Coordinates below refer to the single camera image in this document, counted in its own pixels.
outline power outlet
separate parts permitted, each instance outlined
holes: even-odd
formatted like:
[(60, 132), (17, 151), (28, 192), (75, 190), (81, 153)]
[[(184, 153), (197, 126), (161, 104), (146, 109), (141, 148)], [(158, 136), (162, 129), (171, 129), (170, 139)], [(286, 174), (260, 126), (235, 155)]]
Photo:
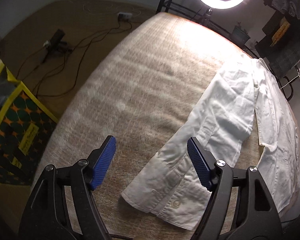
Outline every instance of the power outlet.
[(119, 12), (118, 21), (128, 21), (132, 18), (132, 13)]

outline shirt button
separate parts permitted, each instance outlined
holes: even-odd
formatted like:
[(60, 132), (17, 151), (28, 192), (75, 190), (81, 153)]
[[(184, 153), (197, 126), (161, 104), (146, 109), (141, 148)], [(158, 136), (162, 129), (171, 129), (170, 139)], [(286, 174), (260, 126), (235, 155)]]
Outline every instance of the shirt button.
[(178, 208), (180, 206), (180, 201), (179, 200), (175, 200), (171, 203), (173, 208)]

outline silver screw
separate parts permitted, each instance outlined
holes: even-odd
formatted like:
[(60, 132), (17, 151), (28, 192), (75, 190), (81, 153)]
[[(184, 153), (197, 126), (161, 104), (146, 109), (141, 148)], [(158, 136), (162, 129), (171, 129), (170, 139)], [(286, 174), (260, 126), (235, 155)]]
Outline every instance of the silver screw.
[(252, 172), (257, 172), (258, 171), (257, 167), (255, 167), (255, 166), (250, 166), (249, 169)]
[(226, 162), (223, 161), (223, 160), (218, 160), (217, 165), (220, 166), (220, 167), (223, 167), (223, 166), (226, 166)]
[(46, 166), (46, 171), (52, 171), (53, 170), (53, 165), (49, 164)]
[(80, 166), (84, 166), (84, 165), (86, 165), (87, 163), (88, 163), (88, 161), (87, 161), (86, 159), (81, 159), (81, 160), (78, 161), (78, 164), (79, 164)]

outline folded white fabric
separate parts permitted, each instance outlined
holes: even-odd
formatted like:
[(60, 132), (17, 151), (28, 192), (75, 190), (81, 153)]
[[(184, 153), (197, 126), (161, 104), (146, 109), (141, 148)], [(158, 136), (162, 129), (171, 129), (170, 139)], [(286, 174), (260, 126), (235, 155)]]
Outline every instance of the folded white fabric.
[(262, 60), (245, 54), (226, 62), (190, 113), (186, 123), (154, 155), (122, 192), (133, 207), (151, 212), (181, 228), (193, 229), (210, 198), (187, 154), (195, 136), (214, 157), (233, 167), (242, 141), (252, 131), (256, 112), (259, 142), (265, 146), (258, 164), (278, 211), (300, 187), (296, 127), (287, 101)]

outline blue gripper pad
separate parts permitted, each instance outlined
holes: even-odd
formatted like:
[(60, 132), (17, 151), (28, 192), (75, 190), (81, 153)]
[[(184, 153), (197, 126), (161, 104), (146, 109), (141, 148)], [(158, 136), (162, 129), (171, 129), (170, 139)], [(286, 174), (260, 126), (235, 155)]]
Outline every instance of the blue gripper pad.
[(187, 150), (201, 185), (206, 187), (208, 191), (211, 191), (213, 184), (211, 181), (210, 169), (205, 162), (202, 153), (191, 138), (188, 140)]
[(110, 166), (112, 158), (116, 150), (116, 140), (115, 137), (111, 136), (108, 143), (102, 150), (100, 157), (93, 168), (92, 180), (89, 184), (91, 190), (95, 190), (96, 187), (100, 186), (106, 175), (106, 172)]

